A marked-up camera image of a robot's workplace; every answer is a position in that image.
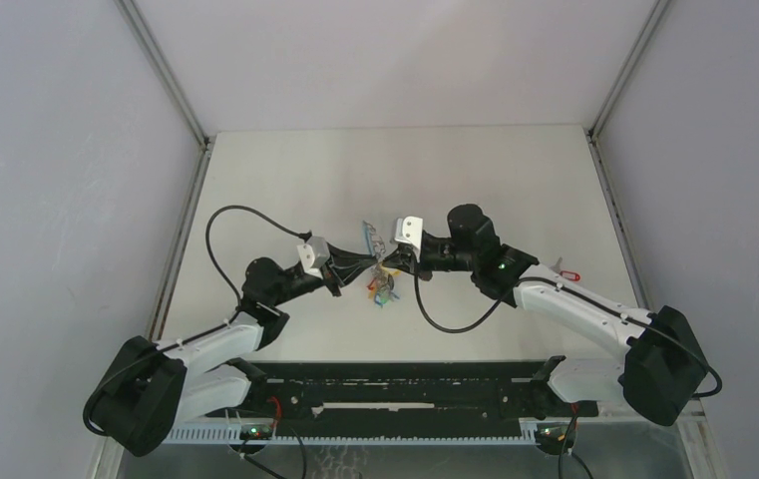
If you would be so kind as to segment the bunch of coloured tagged keys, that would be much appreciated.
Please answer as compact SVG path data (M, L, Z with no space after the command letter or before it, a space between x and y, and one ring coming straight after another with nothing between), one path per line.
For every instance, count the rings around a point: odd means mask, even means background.
M389 269L382 265L376 265L371 269L371 280L367 285L370 300L382 308L387 303L400 299L395 290L395 280L400 274L397 269Z

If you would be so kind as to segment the blue handled metal keyring holder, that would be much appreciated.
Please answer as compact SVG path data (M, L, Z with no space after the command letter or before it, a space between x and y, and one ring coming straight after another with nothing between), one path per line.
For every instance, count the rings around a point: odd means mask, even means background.
M362 231L369 253L373 255L377 260L382 260L386 254L387 248L384 240L379 235L376 228L372 224L363 221Z

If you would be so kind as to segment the yellow tagged key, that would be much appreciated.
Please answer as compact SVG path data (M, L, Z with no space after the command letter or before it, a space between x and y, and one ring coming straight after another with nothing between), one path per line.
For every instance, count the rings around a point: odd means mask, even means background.
M368 284L368 297L378 305L384 305L392 299L394 279L392 275L375 275Z

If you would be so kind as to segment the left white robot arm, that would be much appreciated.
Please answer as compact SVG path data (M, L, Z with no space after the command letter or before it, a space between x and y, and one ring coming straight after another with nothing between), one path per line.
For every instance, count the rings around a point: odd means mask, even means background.
M180 423L231 407L245 416L260 413L268 391L236 361L279 336L289 319L280 305L318 289L338 296L378 262L322 238L299 245L297 255L289 268L269 257L252 261L236 309L218 325L173 341L127 340L84 405L85 426L141 457Z

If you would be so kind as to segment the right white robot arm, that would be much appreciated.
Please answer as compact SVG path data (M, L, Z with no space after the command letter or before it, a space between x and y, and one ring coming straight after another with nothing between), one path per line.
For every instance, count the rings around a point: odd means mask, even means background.
M670 426L687 403L704 397L706 377L723 386L706 359L686 316L664 306L658 311L607 299L562 276L535 256L502 242L492 220L475 204L447 215L449 236L426 232L422 219L396 220L391 268L416 283L433 272L467 272L473 285L495 306L506 304L543 314L601 347L605 359L558 360L533 387L533 402L546 415L571 403L622 401L650 422Z

